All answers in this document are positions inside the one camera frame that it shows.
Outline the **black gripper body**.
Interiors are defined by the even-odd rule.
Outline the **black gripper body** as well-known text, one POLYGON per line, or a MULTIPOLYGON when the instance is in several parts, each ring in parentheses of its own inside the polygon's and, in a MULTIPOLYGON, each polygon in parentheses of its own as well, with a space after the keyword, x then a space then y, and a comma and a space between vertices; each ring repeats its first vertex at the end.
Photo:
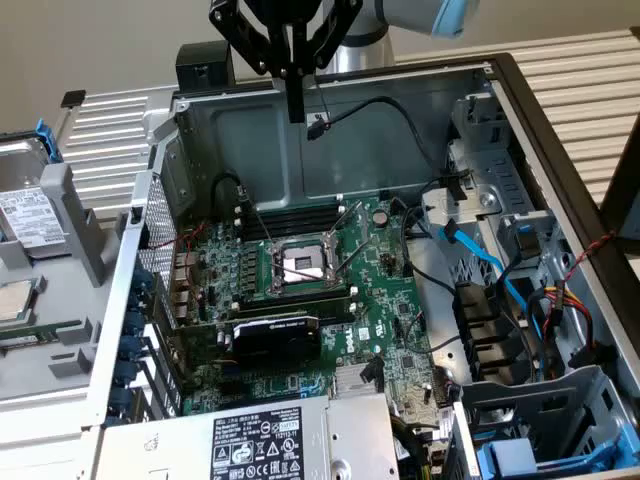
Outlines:
POLYGON ((321 1, 246 0, 245 4, 263 25, 293 25, 309 23, 321 1))

